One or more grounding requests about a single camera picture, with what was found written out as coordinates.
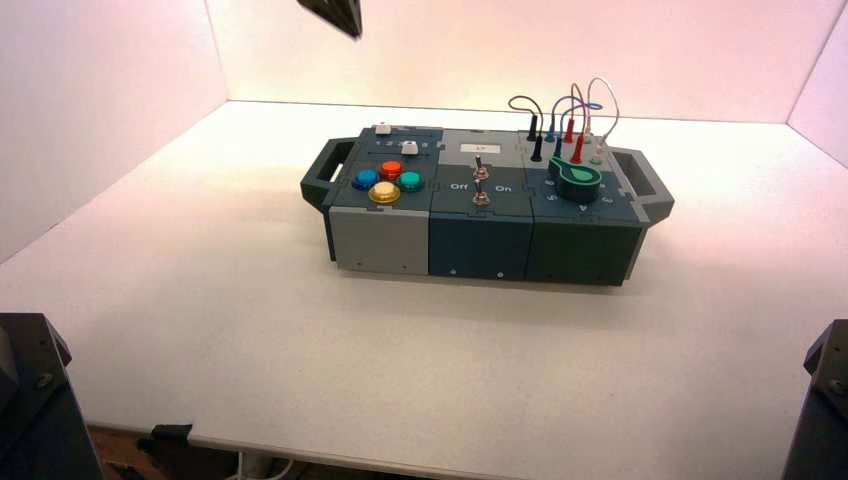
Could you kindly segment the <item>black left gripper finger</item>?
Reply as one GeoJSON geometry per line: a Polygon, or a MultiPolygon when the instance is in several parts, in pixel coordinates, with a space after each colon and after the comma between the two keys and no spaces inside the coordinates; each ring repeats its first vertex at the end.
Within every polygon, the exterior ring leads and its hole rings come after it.
{"type": "Polygon", "coordinates": [[[359,0],[298,0],[297,3],[353,39],[363,33],[359,0]]]}

